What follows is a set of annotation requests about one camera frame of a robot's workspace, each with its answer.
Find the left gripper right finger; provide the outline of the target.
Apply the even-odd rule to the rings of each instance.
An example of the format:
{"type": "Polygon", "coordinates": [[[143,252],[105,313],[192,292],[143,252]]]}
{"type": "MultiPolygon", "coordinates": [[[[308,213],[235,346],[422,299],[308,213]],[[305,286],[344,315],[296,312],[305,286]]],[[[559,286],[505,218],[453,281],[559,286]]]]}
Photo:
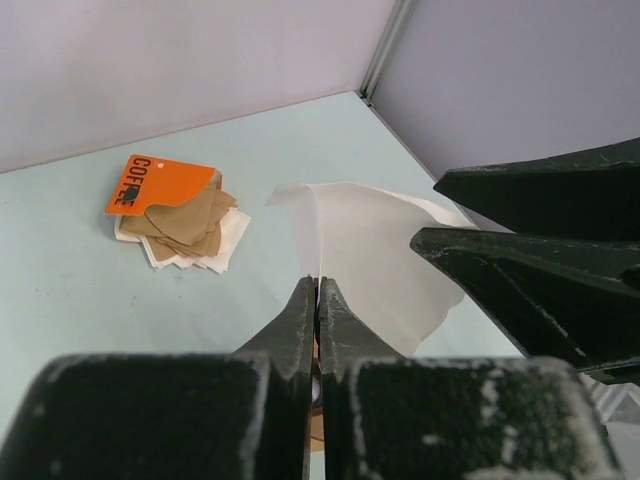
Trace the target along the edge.
{"type": "Polygon", "coordinates": [[[549,358],[406,358],[319,286],[330,479],[620,479],[577,372],[549,358]]]}

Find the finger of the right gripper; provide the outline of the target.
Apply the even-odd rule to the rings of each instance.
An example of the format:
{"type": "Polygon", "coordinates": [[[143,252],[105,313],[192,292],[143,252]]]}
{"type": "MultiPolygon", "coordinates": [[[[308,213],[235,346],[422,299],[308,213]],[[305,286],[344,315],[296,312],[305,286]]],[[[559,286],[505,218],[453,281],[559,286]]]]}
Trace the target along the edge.
{"type": "Polygon", "coordinates": [[[555,357],[605,384],[639,381],[639,245],[423,228],[411,249],[527,357],[555,357]]]}
{"type": "Polygon", "coordinates": [[[517,234],[639,240],[637,138],[539,160],[452,169],[434,190],[517,234]]]}

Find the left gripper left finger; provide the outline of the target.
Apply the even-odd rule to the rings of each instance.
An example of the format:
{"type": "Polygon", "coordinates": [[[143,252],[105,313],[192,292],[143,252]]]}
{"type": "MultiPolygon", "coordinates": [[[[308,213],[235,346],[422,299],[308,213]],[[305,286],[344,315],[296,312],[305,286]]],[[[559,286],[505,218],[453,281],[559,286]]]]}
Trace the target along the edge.
{"type": "Polygon", "coordinates": [[[5,479],[305,479],[315,282],[230,354],[84,354],[34,379],[5,479]]]}

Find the white paper coffee filter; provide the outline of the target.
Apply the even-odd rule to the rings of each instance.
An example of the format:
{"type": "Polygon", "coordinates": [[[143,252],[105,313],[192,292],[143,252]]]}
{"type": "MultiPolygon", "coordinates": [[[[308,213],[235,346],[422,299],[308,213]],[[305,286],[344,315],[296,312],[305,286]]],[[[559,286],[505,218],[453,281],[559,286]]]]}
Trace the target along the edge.
{"type": "Polygon", "coordinates": [[[351,311],[413,354],[463,290],[410,247],[423,228],[469,228],[431,201],[356,183],[284,184],[268,200],[291,218],[303,274],[336,281],[351,311]]]}

